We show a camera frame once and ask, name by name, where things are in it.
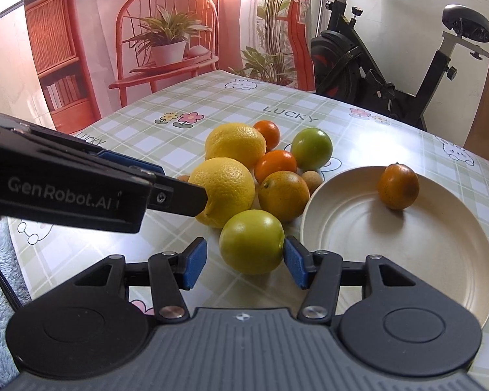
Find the green-yellow round fruit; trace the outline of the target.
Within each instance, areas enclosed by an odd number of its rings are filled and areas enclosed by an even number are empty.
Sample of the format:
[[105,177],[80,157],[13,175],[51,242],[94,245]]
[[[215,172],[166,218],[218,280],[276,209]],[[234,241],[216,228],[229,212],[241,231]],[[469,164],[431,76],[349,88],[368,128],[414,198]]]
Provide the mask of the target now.
[[245,210],[222,228],[219,248],[223,260],[241,274],[261,275],[275,270],[283,259],[284,230],[266,211]]

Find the dark orange persimmon fruit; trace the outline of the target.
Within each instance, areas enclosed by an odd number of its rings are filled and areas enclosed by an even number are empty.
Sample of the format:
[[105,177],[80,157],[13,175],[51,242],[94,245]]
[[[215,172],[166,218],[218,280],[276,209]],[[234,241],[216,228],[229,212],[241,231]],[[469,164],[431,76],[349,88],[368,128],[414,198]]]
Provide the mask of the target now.
[[418,198],[420,181],[417,174],[408,166],[392,163],[382,172],[377,191],[381,202],[387,208],[404,210]]

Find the black exercise bike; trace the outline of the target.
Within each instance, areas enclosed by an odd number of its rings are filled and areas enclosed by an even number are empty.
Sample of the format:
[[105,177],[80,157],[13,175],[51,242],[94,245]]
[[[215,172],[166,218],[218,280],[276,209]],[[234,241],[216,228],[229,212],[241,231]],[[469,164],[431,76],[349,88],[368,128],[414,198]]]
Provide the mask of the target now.
[[363,11],[354,6],[352,17],[344,16],[347,0],[327,1],[328,27],[311,40],[315,93],[384,115],[422,131],[424,113],[444,77],[454,80],[458,70],[451,65],[458,45],[481,60],[489,52],[479,46],[489,42],[489,20],[464,5],[446,5],[442,10],[442,44],[433,56],[416,94],[396,89],[386,81],[375,59],[355,30]]

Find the pink room backdrop poster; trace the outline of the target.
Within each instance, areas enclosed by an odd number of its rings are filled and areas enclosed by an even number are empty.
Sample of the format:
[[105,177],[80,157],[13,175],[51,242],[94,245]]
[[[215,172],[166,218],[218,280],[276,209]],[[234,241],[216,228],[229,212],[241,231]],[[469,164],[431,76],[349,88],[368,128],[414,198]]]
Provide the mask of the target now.
[[73,133],[222,69],[310,91],[310,0],[24,0],[53,126]]

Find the small brown longan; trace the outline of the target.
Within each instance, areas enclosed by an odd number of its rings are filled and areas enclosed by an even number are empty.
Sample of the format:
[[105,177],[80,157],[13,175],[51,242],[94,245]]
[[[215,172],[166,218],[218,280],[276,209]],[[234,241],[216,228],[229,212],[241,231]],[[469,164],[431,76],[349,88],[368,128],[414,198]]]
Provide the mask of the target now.
[[313,194],[323,183],[321,174],[315,170],[308,170],[301,175],[301,178],[306,183],[309,193]]

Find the far small orange tangerine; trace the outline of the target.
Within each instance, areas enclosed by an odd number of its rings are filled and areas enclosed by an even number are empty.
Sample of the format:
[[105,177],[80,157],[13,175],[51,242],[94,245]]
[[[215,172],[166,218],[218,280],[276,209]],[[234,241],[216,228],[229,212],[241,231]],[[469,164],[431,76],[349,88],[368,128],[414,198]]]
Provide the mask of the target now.
[[267,151],[274,150],[280,142],[281,133],[277,125],[269,120],[261,120],[253,127],[263,136],[266,142]]

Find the large orange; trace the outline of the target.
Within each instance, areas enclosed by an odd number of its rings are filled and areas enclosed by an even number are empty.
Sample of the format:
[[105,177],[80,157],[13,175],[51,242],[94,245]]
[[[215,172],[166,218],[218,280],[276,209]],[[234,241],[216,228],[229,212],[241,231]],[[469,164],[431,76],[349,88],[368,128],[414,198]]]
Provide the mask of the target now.
[[289,223],[303,214],[310,192],[297,173],[281,170],[270,174],[259,186],[259,205],[281,223]]

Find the beige round plate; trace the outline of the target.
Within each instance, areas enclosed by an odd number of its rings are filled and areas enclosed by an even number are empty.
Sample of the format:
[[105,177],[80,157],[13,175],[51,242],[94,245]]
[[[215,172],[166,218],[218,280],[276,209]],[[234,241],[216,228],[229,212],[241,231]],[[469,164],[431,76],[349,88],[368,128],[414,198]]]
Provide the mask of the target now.
[[489,239],[480,223],[458,197],[425,177],[410,207],[388,209],[377,192],[383,170],[353,168],[329,178],[304,210],[300,241],[310,251],[332,251],[350,261],[382,255],[485,324]]

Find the green round fruit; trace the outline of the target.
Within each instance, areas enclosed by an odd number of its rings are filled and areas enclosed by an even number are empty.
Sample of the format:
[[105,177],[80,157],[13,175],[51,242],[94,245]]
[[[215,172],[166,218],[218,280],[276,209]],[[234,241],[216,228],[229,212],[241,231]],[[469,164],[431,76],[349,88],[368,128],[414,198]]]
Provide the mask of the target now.
[[331,158],[333,143],[323,130],[315,127],[305,128],[292,140],[290,152],[300,170],[317,170]]

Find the small orange tangerine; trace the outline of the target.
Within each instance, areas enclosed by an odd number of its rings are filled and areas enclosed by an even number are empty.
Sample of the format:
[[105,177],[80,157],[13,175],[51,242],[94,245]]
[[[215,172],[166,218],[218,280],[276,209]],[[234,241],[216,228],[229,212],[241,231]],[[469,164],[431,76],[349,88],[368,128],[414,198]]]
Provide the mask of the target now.
[[261,120],[253,127],[263,136],[266,142],[267,151],[274,150],[280,142],[281,133],[277,125],[269,120]]
[[256,181],[261,184],[269,175],[282,170],[296,172],[297,160],[285,150],[273,150],[263,155],[254,166]]

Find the large yellow lemon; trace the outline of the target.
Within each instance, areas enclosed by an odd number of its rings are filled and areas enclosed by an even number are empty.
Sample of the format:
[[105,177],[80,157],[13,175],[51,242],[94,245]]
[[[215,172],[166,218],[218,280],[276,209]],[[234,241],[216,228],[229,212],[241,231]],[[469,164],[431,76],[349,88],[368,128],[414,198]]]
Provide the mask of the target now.
[[196,220],[221,229],[234,215],[252,207],[255,184],[252,173],[237,160],[216,157],[200,163],[188,182],[205,189],[207,202]]

